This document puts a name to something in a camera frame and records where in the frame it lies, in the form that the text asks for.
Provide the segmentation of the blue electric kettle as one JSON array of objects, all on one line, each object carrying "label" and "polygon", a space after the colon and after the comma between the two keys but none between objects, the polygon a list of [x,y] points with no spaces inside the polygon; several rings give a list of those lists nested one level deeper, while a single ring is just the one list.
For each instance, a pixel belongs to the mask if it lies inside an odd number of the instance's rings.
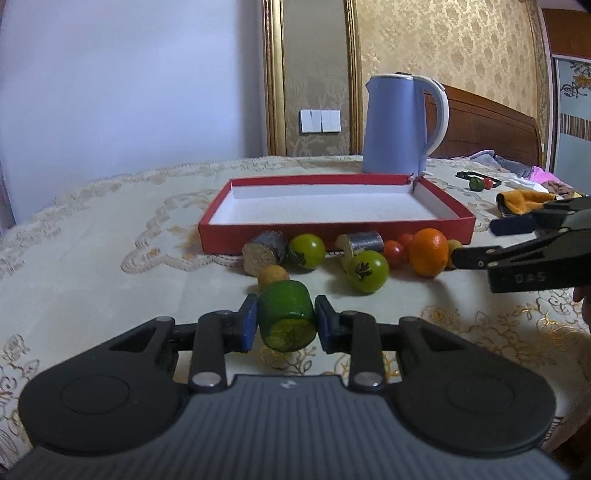
[{"label": "blue electric kettle", "polygon": [[363,172],[422,175],[448,130],[445,87],[431,77],[394,73],[373,76],[366,88]]}]

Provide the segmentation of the bedding pile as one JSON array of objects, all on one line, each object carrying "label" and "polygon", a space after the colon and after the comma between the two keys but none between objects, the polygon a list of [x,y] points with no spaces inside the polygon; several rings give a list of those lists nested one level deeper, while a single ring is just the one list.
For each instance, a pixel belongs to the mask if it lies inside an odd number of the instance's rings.
[{"label": "bedding pile", "polygon": [[544,188],[549,193],[556,194],[564,199],[580,197],[580,194],[572,186],[564,183],[553,173],[538,166],[506,159],[498,155],[494,150],[476,152],[468,156],[468,159],[499,172],[511,172],[519,178],[516,185],[522,185],[536,191],[541,191]]}]

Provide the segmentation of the brown longan fruit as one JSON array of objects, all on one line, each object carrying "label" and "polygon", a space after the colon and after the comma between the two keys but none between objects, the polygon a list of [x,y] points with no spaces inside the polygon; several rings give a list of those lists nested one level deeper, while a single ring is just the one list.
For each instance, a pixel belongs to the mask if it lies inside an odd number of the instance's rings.
[{"label": "brown longan fruit", "polygon": [[276,282],[287,280],[290,280],[290,274],[283,267],[276,264],[264,266],[259,270],[259,275],[257,275],[257,285],[259,285],[260,291],[263,291]]}]

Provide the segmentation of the small yellow-brown fruit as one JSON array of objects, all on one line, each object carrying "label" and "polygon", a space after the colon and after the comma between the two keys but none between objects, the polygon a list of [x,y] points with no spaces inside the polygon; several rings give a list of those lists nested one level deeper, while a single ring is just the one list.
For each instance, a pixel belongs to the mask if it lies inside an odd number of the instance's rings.
[{"label": "small yellow-brown fruit", "polygon": [[453,262],[452,259],[452,255],[453,253],[457,250],[463,247],[463,244],[456,240],[456,239],[449,239],[448,240],[448,263],[447,263],[447,268],[449,270],[454,270],[456,269],[456,266]]}]

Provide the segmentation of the orange mandarin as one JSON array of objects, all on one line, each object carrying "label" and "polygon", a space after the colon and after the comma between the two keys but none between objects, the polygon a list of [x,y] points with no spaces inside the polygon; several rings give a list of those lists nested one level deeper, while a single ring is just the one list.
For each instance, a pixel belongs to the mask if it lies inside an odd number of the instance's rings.
[{"label": "orange mandarin", "polygon": [[417,232],[408,248],[408,259],[414,272],[426,278],[442,273],[449,261],[449,245],[445,235],[434,228]]}]

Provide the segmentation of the white wall switch panel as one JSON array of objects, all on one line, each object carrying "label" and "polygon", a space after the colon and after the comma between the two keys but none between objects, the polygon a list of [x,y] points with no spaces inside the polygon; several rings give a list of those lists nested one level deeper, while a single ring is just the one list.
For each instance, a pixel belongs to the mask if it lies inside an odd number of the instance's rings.
[{"label": "white wall switch panel", "polygon": [[339,110],[300,111],[301,133],[339,133],[342,131],[342,115]]}]

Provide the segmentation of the red cherry tomato front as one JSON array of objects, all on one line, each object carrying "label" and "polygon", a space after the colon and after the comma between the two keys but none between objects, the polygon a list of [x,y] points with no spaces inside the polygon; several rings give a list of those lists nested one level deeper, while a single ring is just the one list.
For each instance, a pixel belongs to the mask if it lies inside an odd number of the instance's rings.
[{"label": "red cherry tomato front", "polygon": [[383,256],[392,269],[397,269],[407,262],[407,253],[403,244],[397,240],[384,242]]}]

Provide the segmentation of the gold picture frame moulding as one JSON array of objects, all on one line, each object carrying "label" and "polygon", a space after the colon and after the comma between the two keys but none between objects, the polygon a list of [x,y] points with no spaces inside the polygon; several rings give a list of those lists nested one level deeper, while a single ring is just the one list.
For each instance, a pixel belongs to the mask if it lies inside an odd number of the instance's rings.
[{"label": "gold picture frame moulding", "polygon": [[[363,94],[356,2],[343,1],[349,91],[349,152],[363,149]],[[287,156],[287,102],[284,82],[283,1],[263,1],[263,72],[266,142],[270,155]]]}]

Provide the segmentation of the green tomato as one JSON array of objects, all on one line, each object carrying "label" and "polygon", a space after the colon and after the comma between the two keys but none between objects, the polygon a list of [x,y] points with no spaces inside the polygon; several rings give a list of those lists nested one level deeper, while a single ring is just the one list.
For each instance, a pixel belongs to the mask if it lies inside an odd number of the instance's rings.
[{"label": "green tomato", "polygon": [[288,255],[295,265],[315,270],[325,260],[325,243],[314,234],[301,234],[290,240]]},{"label": "green tomato", "polygon": [[363,294],[373,294],[380,290],[389,277],[390,266],[379,252],[363,250],[353,256],[346,276],[349,283]]}]

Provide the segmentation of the green lime half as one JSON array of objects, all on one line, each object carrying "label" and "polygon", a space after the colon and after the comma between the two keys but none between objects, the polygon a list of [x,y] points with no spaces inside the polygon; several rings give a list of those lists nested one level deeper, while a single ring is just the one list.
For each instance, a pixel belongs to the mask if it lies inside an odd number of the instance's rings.
[{"label": "green lime half", "polygon": [[307,347],[315,339],[318,324],[308,288],[296,280],[267,286],[257,302],[257,323],[270,349],[294,352]]}]

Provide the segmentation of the dark sugarcane piece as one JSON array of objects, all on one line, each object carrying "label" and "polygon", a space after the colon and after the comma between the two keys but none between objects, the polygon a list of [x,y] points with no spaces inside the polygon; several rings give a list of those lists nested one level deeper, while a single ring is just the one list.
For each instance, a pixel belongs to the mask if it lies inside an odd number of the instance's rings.
[{"label": "dark sugarcane piece", "polygon": [[280,231],[266,230],[242,247],[243,268],[257,277],[264,267],[280,265],[287,255],[287,237]]},{"label": "dark sugarcane piece", "polygon": [[335,247],[342,251],[341,265],[346,271],[353,256],[366,250],[382,253],[385,242],[377,231],[363,231],[339,235],[335,240]]}]

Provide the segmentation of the orange cloth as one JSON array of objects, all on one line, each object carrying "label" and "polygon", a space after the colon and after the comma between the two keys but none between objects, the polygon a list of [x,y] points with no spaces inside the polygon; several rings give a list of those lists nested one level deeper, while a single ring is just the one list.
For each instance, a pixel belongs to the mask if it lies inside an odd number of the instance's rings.
[{"label": "orange cloth", "polygon": [[497,207],[504,216],[526,215],[555,199],[556,195],[552,193],[520,189],[500,192],[496,196]]}]

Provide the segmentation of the red shallow cardboard box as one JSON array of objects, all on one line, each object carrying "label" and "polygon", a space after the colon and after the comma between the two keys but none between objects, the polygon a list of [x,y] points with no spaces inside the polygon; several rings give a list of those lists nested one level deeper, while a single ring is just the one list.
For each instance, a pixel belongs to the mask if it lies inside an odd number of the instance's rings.
[{"label": "red shallow cardboard box", "polygon": [[475,215],[420,177],[314,174],[231,179],[198,222],[207,254],[238,255],[264,231],[311,233],[329,250],[342,234],[376,231],[384,239],[435,228],[469,244]]}]

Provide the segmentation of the wooden bed headboard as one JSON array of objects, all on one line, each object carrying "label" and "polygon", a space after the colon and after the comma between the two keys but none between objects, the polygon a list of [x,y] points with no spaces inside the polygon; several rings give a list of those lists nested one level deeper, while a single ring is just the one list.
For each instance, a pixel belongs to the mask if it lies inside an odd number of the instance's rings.
[{"label": "wooden bed headboard", "polygon": [[483,150],[529,166],[542,164],[536,120],[480,95],[448,86],[447,134],[432,158],[468,157]]}]

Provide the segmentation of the red cherry tomato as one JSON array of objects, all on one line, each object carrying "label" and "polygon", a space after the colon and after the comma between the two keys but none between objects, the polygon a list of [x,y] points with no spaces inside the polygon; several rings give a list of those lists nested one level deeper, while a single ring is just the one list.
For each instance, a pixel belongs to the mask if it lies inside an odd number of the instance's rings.
[{"label": "red cherry tomato", "polygon": [[401,244],[401,246],[403,246],[405,249],[407,249],[410,246],[413,238],[414,238],[413,234],[404,233],[398,237],[397,241]]},{"label": "red cherry tomato", "polygon": [[403,244],[397,240],[384,242],[383,256],[392,269],[397,269],[407,262],[407,253]]}]

